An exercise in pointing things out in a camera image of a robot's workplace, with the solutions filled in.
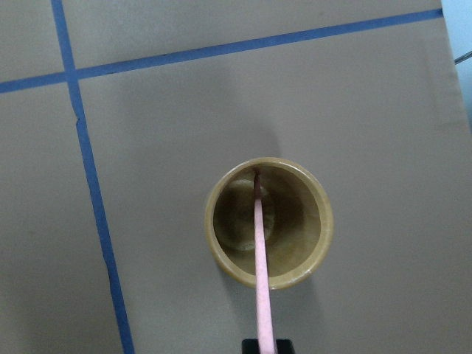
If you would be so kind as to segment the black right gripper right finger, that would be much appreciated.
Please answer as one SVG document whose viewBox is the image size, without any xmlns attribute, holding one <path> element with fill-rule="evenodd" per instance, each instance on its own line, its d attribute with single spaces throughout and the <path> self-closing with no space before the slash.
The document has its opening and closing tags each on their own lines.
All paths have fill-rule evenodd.
<svg viewBox="0 0 472 354">
<path fill-rule="evenodd" d="M 277 339 L 277 354 L 294 354 L 294 345 L 290 339 Z"/>
</svg>

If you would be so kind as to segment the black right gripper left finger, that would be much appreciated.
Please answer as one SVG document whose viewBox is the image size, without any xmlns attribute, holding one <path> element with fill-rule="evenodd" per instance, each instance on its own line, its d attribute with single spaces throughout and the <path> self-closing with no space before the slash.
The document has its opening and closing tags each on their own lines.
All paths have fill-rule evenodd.
<svg viewBox="0 0 472 354">
<path fill-rule="evenodd" d="M 241 342 L 242 354 L 260 354 L 259 342 L 257 339 L 244 339 Z"/>
</svg>

